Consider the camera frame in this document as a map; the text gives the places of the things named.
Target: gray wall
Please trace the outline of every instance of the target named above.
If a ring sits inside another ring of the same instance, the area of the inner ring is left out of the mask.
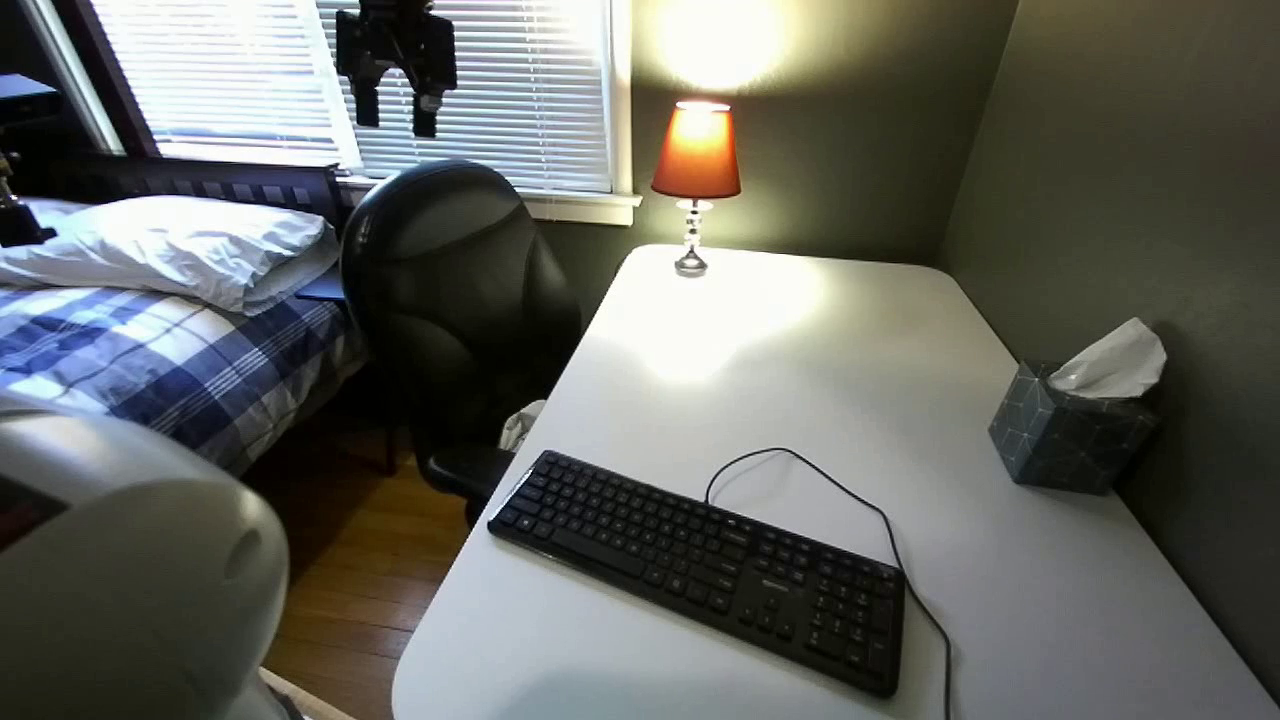
[[[779,63],[737,91],[743,192],[709,243],[923,261],[946,230],[1016,0],[637,0],[637,227],[548,225],[589,302],[634,243],[678,243],[684,214],[648,192],[678,96],[672,11],[772,11]]]
[[[43,50],[36,35],[27,31],[27,21],[19,8],[0,0],[0,69],[24,71],[43,83],[58,83],[58,71],[43,63]],[[9,129],[0,135],[5,152],[36,157],[36,152],[87,152],[91,141],[84,135],[76,110],[65,103],[59,116],[48,116],[39,123]]]
[[[1280,695],[1280,4],[1020,0],[946,257],[1054,368],[1143,316],[1165,431],[1125,501]]]

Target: blue checkered bedding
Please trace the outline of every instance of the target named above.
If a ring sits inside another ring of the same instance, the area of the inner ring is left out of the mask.
[[[246,473],[353,356],[333,301],[225,316],[126,286],[0,286],[0,388],[150,425]]]

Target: desk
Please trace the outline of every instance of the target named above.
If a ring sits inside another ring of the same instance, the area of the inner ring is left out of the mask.
[[[496,505],[542,448],[700,497],[732,454],[787,445],[876,501],[949,623],[963,720],[1280,716],[1116,497],[1009,479],[988,421],[1016,370],[933,268],[672,248],[623,261]],[[872,512],[802,462],[717,497],[887,558]],[[399,720],[939,720],[939,641],[910,603],[906,668],[872,698],[551,558],[470,536],[414,632]]]

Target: cable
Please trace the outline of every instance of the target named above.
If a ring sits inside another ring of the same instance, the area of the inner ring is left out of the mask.
[[[917,606],[923,610],[923,618],[937,627],[937,637],[946,641],[946,720],[953,720],[953,707],[955,707],[955,692],[953,692],[953,637],[949,627],[930,610],[930,603],[921,600],[912,577],[910,577],[910,565],[906,565],[906,550],[898,547],[898,532],[891,532],[891,518],[881,505],[865,501],[862,491],[854,491],[849,484],[840,484],[834,473],[824,473],[819,462],[811,462],[808,454],[802,454],[796,448],[755,448],[755,452],[743,452],[743,454],[732,454],[730,462],[717,467],[717,476],[709,479],[705,487],[705,505],[714,505],[714,491],[719,484],[725,473],[732,473],[737,462],[751,459],[751,454],[791,454],[802,459],[806,467],[811,467],[819,479],[829,479],[835,491],[843,491],[849,501],[865,505],[868,512],[881,514],[886,532],[887,532],[887,547],[891,547],[891,558],[898,569],[906,573],[906,584],[910,584],[910,596],[917,600]]]

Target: orange lamp shade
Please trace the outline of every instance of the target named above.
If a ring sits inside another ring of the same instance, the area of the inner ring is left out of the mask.
[[[737,119],[732,103],[682,100],[669,123],[652,186],[684,199],[737,196]]]

